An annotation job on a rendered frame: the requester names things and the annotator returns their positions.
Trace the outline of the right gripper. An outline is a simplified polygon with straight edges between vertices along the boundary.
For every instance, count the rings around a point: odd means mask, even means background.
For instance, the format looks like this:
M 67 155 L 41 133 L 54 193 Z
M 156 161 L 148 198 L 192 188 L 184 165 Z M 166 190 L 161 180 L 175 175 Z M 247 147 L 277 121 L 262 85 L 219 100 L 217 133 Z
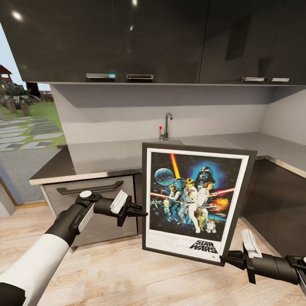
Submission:
M 244 245 L 242 250 L 229 250 L 228 256 L 219 256 L 223 261 L 245 271 L 247 270 L 250 283 L 256 284 L 255 274 L 263 277 L 279 280 L 279 270 L 275 258 L 272 255 L 261 253 L 260 257 L 249 257 L 248 251 Z

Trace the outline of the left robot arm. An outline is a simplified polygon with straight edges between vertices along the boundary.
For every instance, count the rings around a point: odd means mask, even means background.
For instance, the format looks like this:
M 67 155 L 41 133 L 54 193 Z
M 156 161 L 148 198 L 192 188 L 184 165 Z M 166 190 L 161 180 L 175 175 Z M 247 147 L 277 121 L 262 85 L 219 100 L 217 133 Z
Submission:
M 117 217 L 118 227 L 127 216 L 148 215 L 122 190 L 115 199 L 81 192 L 75 204 L 62 211 L 47 232 L 0 276 L 0 306 L 37 306 L 75 237 L 94 213 Z

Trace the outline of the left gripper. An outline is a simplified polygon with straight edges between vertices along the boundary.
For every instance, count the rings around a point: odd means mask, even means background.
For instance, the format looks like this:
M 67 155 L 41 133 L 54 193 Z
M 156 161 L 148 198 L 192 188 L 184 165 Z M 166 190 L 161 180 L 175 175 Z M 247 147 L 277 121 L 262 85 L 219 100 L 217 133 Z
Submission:
M 117 217 L 117 226 L 122 227 L 126 217 L 147 216 L 148 212 L 142 211 L 142 206 L 132 202 L 132 196 L 128 195 L 125 205 L 120 209 L 118 214 L 111 211 L 111 205 L 115 199 L 108 198 L 104 206 L 104 215 Z

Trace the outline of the poster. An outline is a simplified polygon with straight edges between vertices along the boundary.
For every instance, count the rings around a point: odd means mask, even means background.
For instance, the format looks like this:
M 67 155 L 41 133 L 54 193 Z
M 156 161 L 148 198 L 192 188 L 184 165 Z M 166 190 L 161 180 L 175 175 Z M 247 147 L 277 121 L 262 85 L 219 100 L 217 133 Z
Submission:
M 257 150 L 142 143 L 142 249 L 223 266 Z

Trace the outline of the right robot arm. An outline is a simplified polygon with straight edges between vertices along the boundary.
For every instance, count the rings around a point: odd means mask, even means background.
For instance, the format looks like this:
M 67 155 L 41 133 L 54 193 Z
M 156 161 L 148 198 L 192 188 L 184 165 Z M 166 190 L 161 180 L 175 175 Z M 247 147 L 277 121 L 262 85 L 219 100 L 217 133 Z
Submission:
M 286 255 L 285 258 L 261 253 L 254 234 L 249 229 L 241 232 L 242 250 L 229 250 L 228 256 L 219 256 L 223 261 L 245 271 L 250 283 L 256 284 L 255 274 L 276 280 L 299 284 L 306 297 L 306 256 Z

